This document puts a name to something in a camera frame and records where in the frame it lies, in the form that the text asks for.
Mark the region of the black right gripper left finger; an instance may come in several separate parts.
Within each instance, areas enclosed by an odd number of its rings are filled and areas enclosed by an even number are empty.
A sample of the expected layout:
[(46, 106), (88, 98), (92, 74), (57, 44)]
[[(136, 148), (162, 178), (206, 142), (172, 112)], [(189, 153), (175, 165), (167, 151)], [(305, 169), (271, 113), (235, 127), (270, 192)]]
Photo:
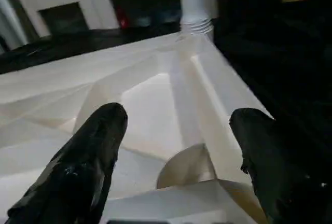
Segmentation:
[(7, 223), (99, 223), (127, 125), (119, 103), (95, 110), (8, 210)]

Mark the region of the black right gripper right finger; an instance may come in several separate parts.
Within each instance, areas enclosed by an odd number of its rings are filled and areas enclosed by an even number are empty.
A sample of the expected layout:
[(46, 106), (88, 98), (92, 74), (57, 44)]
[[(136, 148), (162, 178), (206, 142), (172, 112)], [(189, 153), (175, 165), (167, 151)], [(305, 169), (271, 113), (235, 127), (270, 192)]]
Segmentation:
[(331, 164), (258, 109), (236, 109), (229, 125), (268, 223), (331, 223)]

